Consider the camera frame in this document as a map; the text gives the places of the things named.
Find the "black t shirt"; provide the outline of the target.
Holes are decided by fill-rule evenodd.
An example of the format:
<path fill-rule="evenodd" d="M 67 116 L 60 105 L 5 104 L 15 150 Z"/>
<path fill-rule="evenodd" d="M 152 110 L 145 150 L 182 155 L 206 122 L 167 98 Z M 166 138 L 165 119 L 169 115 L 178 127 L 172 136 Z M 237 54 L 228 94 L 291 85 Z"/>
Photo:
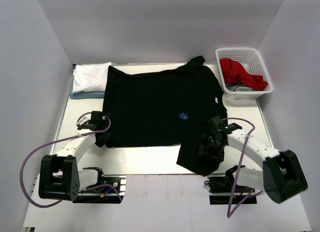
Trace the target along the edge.
<path fill-rule="evenodd" d="M 180 145 L 177 164 L 202 176 L 219 168 L 218 158 L 199 154 L 209 119 L 227 117 L 223 90 L 202 56 L 176 69 L 130 75 L 110 66 L 102 110 L 111 126 L 106 146 Z"/>

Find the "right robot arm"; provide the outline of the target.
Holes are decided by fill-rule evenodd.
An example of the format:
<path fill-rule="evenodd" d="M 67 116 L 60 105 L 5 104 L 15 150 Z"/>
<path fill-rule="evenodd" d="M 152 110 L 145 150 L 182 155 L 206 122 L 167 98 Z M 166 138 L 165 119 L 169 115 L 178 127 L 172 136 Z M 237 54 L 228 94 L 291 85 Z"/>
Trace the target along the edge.
<path fill-rule="evenodd" d="M 228 124 L 219 116 L 209 119 L 209 135 L 204 135 L 199 148 L 202 159 L 220 162 L 226 146 L 249 157 L 259 169 L 250 169 L 239 163 L 226 170 L 223 177 L 210 177 L 205 181 L 212 194 L 236 192 L 240 188 L 257 189 L 266 193 L 277 204 L 308 189 L 297 155 L 291 151 L 271 148 L 253 138 L 240 125 Z"/>

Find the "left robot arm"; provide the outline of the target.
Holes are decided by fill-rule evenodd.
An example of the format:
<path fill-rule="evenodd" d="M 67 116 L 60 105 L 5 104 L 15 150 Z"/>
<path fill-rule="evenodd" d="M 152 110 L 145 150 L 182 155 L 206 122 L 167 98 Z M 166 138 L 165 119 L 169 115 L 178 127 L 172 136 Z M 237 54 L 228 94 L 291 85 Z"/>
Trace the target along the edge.
<path fill-rule="evenodd" d="M 46 155 L 40 164 L 38 194 L 42 199 L 74 201 L 78 194 L 92 188 L 105 188 L 103 170 L 98 167 L 78 168 L 78 162 L 94 145 L 102 147 L 110 137 L 110 118 L 100 111 L 92 111 L 90 118 L 81 116 L 76 122 L 76 135 L 58 152 Z"/>

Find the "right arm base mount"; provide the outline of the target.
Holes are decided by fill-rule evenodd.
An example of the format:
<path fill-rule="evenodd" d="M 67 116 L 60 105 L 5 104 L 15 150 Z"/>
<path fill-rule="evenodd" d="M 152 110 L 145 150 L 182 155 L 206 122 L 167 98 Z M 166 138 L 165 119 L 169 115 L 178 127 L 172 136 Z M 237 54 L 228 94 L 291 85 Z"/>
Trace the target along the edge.
<path fill-rule="evenodd" d="M 204 181 L 208 187 L 210 205 L 228 205 L 233 186 L 232 179 L 226 176 L 210 176 Z M 232 204 L 238 204 L 252 188 L 236 185 Z"/>

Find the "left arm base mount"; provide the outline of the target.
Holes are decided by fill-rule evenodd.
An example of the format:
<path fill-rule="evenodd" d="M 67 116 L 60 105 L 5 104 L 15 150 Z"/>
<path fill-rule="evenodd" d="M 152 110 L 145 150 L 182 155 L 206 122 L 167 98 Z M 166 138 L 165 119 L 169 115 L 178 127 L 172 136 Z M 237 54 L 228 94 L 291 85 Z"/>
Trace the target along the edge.
<path fill-rule="evenodd" d="M 120 204 L 126 191 L 126 176 L 102 175 L 98 187 L 78 194 L 74 204 Z"/>

